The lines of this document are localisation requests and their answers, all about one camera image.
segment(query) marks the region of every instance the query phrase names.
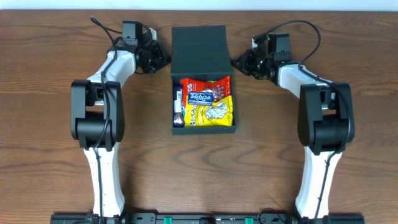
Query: wooden table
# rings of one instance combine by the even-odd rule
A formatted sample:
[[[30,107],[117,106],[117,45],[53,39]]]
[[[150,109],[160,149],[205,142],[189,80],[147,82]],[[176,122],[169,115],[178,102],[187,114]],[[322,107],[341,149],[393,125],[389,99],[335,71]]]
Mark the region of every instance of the wooden table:
[[[137,20],[171,52],[171,27],[226,24],[231,57],[253,34],[292,19],[322,32],[306,64],[352,88],[356,135],[340,160],[331,212],[367,223],[398,220],[398,14],[386,12],[0,11],[0,223],[48,223],[54,212],[89,212],[90,169],[70,134],[70,84],[95,73],[109,39],[89,16],[121,29]],[[294,58],[315,46],[292,24]],[[292,210],[304,153],[299,101],[269,81],[234,71],[235,134],[172,136],[170,65],[123,87],[126,133],[119,171],[127,207],[160,213]]]

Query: candy bag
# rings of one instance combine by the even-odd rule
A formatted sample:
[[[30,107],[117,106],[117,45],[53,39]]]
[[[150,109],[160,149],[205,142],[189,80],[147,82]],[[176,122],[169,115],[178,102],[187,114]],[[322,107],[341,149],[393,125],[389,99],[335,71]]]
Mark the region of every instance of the candy bag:
[[[227,96],[212,106],[190,105],[185,107],[185,127],[232,126],[232,96]]]
[[[213,102],[218,102],[221,99],[231,94],[231,82],[230,77],[227,76],[216,82],[204,82],[193,80],[190,78],[184,78],[180,80],[183,85],[182,98],[183,105],[186,106],[186,98],[190,92],[207,92],[213,94]]]

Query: green connector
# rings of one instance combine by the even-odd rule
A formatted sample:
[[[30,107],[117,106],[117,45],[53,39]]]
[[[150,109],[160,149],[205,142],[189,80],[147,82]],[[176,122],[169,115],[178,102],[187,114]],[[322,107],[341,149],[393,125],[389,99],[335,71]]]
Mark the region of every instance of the green connector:
[[[245,224],[254,224],[253,218],[245,218],[244,222]]]
[[[172,217],[164,217],[164,224],[173,224]]]

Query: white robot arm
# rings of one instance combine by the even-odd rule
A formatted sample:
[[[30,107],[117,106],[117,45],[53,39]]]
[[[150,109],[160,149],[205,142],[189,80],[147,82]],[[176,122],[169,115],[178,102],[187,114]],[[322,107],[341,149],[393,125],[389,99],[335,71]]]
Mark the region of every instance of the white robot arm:
[[[295,206],[301,219],[320,219],[329,214],[333,173],[346,143],[354,138],[351,91],[347,83],[322,79],[302,62],[292,61],[289,34],[272,33],[276,28],[253,37],[253,49],[232,64],[245,75],[270,80],[299,98],[297,131],[304,146],[305,165]],[[336,113],[323,115],[324,110]]]
[[[95,18],[91,20],[105,31],[111,30]],[[122,37],[117,40],[107,31],[113,46],[105,63],[87,80],[75,80],[71,86],[72,136],[79,140],[88,159],[95,198],[93,213],[99,217],[120,216],[124,209],[118,168],[118,148],[124,134],[121,88],[137,67],[144,73],[154,73],[170,62],[163,46],[155,42],[156,31],[146,27],[142,33],[142,26],[146,27],[140,22],[123,21]],[[86,110],[94,105],[103,105],[104,111]]]

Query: black box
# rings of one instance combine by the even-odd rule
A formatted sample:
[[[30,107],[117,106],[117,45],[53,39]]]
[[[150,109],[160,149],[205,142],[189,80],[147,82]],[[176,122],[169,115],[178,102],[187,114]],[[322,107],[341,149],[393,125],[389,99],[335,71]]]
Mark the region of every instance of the black box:
[[[172,28],[172,84],[179,85],[183,78],[217,81],[230,76],[234,106],[232,126],[175,128],[173,135],[234,133],[236,104],[233,95],[232,66],[226,42],[225,26]]]

